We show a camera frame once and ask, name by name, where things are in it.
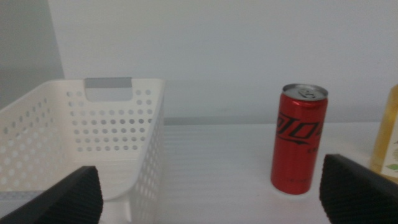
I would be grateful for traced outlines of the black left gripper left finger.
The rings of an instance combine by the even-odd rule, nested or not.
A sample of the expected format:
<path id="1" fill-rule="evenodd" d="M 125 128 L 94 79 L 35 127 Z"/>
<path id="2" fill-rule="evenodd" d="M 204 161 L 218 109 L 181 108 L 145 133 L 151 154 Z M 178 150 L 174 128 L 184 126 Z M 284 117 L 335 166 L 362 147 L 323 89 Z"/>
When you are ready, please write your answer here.
<path id="1" fill-rule="evenodd" d="M 103 197 L 96 167 L 83 166 L 1 218 L 9 224 L 97 224 Z"/>

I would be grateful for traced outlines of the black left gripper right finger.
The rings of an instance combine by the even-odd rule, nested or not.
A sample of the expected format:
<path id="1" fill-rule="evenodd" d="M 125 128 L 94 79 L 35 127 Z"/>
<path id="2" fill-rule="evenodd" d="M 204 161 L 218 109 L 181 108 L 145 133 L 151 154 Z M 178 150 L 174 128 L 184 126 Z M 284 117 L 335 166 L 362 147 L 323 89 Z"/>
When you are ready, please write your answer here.
<path id="1" fill-rule="evenodd" d="M 342 155 L 325 156 L 319 198 L 331 223 L 397 224 L 397 184 Z"/>

